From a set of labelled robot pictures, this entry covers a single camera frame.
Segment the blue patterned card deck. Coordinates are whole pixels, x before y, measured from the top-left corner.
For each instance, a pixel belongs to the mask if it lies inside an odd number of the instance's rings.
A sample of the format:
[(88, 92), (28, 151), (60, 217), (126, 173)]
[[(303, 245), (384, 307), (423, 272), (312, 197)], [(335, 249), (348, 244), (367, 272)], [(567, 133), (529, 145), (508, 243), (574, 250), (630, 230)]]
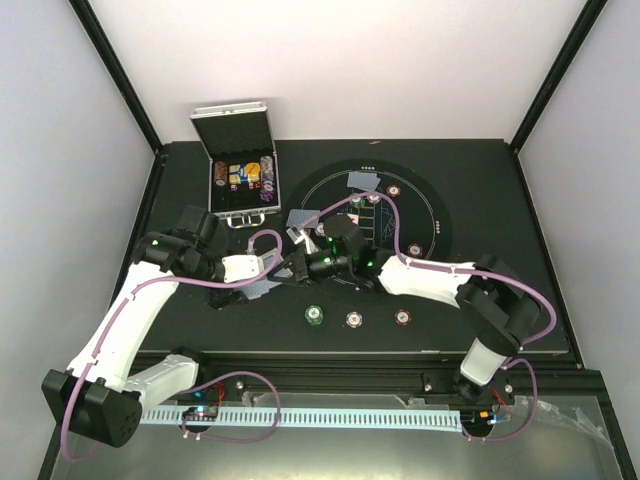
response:
[(249, 301), (256, 300), (263, 295), (266, 295), (270, 290), (278, 287), (279, 282), (274, 282), (269, 279), (263, 278), (259, 281), (246, 285), (240, 288), (240, 291), (246, 296)]

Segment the dealt blue card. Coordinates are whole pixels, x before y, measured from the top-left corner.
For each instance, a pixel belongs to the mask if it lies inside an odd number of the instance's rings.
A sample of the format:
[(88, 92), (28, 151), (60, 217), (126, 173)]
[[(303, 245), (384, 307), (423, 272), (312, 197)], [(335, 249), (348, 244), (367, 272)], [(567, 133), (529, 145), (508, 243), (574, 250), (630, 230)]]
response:
[(291, 209), (285, 223), (286, 227), (315, 228), (319, 223), (319, 210)]
[(347, 177), (349, 188), (367, 190), (371, 184), (371, 175), (367, 172), (351, 171)]

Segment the blue white poker chip stack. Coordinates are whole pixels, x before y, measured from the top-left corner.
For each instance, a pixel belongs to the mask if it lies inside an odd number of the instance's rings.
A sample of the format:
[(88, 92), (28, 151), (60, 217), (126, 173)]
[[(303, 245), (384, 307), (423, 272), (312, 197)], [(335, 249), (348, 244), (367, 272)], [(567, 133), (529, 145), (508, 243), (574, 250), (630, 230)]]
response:
[(363, 323), (363, 317), (358, 312), (350, 312), (346, 315), (345, 323), (351, 328), (358, 328)]

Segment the dealt blue card top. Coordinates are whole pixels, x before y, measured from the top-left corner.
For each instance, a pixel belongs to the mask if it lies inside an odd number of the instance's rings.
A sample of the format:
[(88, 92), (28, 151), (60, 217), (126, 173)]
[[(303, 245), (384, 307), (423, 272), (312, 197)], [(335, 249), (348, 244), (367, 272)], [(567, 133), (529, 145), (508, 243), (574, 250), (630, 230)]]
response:
[(349, 188), (367, 190), (371, 184), (371, 175), (367, 172), (351, 171), (347, 177)]

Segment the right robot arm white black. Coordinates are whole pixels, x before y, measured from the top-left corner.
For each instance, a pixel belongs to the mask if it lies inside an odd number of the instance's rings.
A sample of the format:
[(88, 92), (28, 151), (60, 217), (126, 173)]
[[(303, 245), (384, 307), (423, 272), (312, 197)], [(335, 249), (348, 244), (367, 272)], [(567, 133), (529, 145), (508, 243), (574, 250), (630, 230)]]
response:
[(473, 326), (475, 338), (454, 374), (453, 390), (471, 405), (490, 392), (495, 374), (535, 341), (531, 331), (544, 311), (549, 314), (549, 326), (555, 325), (556, 314), (548, 300), (508, 273), (494, 256), (478, 262), (442, 263), (373, 248), (360, 254), (298, 250), (278, 262), (268, 278), (310, 285), (343, 276), (364, 290), (422, 298), (460, 310)]

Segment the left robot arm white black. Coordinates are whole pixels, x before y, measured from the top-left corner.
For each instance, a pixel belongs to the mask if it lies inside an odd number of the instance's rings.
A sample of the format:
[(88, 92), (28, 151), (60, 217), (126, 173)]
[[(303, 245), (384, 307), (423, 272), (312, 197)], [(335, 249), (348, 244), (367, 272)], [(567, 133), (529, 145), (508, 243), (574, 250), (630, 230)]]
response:
[(271, 266), (252, 249), (226, 257), (212, 254), (212, 227), (152, 232), (136, 247), (125, 282), (98, 329), (64, 371), (42, 382), (60, 426), (60, 450), (73, 461), (69, 435), (113, 447), (126, 444), (142, 416), (169, 398), (207, 397), (213, 372), (194, 353), (174, 353), (133, 375), (133, 360), (165, 303), (181, 284), (229, 290), (263, 279)]

